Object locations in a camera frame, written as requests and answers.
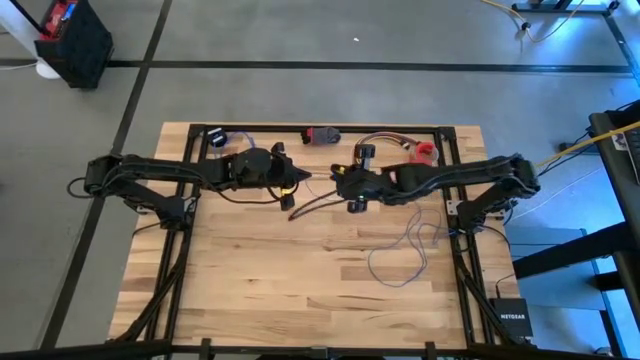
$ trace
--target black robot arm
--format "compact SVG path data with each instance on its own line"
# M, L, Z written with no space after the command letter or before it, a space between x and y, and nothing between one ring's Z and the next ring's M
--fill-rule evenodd
M530 198L540 190L533 165L519 154L442 167L398 164L382 168L380 174L368 169L374 155L373 145L361 145L356 148L359 164L331 166L338 195L350 200L349 212L366 211L369 200L403 205L445 187L494 183L475 200L456 206L456 228L475 231L487 213L507 209L511 199Z
M136 155L102 156L89 162L84 190L96 197L119 196L136 211L154 211L163 228L181 230L187 226L194 212L196 199L164 196L137 183L137 180L185 182L217 193L229 189L267 188L273 200L248 203L280 202L284 211L294 206L293 192L298 183L309 177L310 173L293 166L292 160L284 153L284 145L277 143L271 151L252 148L197 163ZM273 187L281 189L281 196L273 193Z

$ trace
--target gray floor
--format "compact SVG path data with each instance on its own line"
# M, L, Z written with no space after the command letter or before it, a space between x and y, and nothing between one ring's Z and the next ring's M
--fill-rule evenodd
M47 2L21 3L37 12ZM91 3L114 32L114 58L141 59L162 1ZM629 1L616 14L634 48L638 11ZM529 18L534 34L558 23ZM578 16L537 45L515 30L476 0L174 0L156 59L625 64L601 17ZM0 36L0 58L25 56ZM32 348L41 335L87 207L64 187L109 150L136 75L109 69L97 91L79 92L32 69L0 71L0 351ZM541 160L581 135L591 112L638 97L628 75L153 69L125 152L152 154L165 121L331 121L480 124L490 155ZM549 173L513 223L594 231L619 221L603 170L563 190L599 167L596 158L578 158ZM59 345L104 340L135 219L109 199Z

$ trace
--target butcher block tabletop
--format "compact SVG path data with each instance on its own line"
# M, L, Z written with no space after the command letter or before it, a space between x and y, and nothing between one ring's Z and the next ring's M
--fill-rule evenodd
M155 158L182 160L189 126L165 123ZM256 146L267 149L282 141L294 165L313 173L295 193L299 206L335 190L329 166L352 163L355 142L373 131L363 128L361 134L342 134L339 144L317 147L303 145L297 132L249 135ZM479 126L457 126L456 134L462 162L487 158ZM433 140L431 135L407 135ZM407 152L397 145L374 144L373 169L408 161ZM247 138L238 135L232 137L224 153L249 147ZM444 147L442 155L452 164L448 144ZM148 186L164 195L173 195L176 189L175 183L168 182L149 181ZM469 198L489 186L468 186ZM237 200L271 199L266 190L224 194ZM427 225L420 228L419 238L415 226L410 238L415 244L422 241L426 269L405 286L385 286L371 275L367 257L371 249L400 238L419 209L419 221ZM137 228L157 221L153 214L142 215ZM504 231L501 221L488 220L487 225ZM343 203L292 222L287 221L279 204L233 204L214 192L202 191L174 344L199 345L202 338L211 338L217 346L409 349L423 348L425 342L433 341L438 349L466 348L448 233L440 191L404 206L372 201L362 214L349 214ZM110 338L123 333L152 297L165 235L165 230L152 227L133 238ZM496 281L513 273L509 249L493 231L483 231L476 239L485 288L491 297ZM179 243L176 241L174 254ZM395 248L376 251L371 265L380 280L399 285L420 267L421 257L405 238ZM502 281L500 291L503 297L518 297L515 279ZM170 294L161 308L157 336L164 333L168 298ZM482 340L479 309L470 294L469 299L474 332Z

